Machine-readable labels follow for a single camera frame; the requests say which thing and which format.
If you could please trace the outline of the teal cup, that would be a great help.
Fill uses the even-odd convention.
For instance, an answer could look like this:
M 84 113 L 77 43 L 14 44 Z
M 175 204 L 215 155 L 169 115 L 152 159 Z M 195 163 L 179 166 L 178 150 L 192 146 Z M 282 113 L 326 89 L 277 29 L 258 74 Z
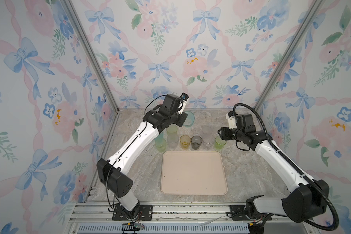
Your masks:
M 192 127 L 195 122 L 195 115 L 191 111 L 185 111 L 184 114 L 187 114 L 187 117 L 183 127 Z

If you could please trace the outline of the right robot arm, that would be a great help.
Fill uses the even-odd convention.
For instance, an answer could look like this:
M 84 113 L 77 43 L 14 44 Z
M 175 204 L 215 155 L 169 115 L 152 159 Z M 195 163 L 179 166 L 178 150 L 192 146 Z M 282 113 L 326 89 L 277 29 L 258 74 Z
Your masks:
M 323 180 L 315 180 L 301 170 L 280 150 L 266 131 L 258 131 L 251 114 L 238 115 L 231 111 L 226 119 L 229 125 L 219 129 L 220 138 L 243 143 L 249 150 L 260 155 L 280 176 L 290 192 L 282 199 L 263 195 L 247 199 L 244 212 L 247 218 L 254 220 L 279 215 L 300 223 L 324 214 L 327 208 L 332 207 L 328 199 L 328 184 Z

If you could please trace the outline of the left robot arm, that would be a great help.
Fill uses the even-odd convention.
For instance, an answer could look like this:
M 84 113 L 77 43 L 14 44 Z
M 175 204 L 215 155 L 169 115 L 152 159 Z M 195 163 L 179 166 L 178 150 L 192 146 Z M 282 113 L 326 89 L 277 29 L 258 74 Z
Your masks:
M 179 97 L 166 94 L 163 97 L 162 104 L 145 110 L 138 129 L 115 154 L 107 160 L 100 159 L 97 162 L 100 182 L 105 185 L 106 191 L 113 192 L 129 219 L 137 218 L 140 209 L 140 201 L 132 191 L 134 182 L 127 176 L 133 163 L 166 128 L 171 125 L 181 127 L 187 118 L 184 109 L 189 99 L 188 94 L 182 93 Z

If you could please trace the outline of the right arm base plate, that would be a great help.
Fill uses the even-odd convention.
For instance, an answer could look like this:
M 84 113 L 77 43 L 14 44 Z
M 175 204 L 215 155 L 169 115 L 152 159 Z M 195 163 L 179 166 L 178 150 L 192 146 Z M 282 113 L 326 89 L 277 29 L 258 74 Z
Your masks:
M 234 221 L 256 221 L 263 220 L 268 213 L 259 213 L 256 208 L 246 205 L 230 205 L 230 211 L 226 214 L 228 218 Z

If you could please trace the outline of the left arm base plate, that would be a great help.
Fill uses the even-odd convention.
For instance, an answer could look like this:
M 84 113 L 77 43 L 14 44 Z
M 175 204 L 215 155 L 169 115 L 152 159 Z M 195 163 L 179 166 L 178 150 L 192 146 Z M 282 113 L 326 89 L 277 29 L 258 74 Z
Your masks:
M 151 221 L 153 205 L 137 205 L 132 211 L 126 210 L 122 205 L 114 208 L 113 221 Z

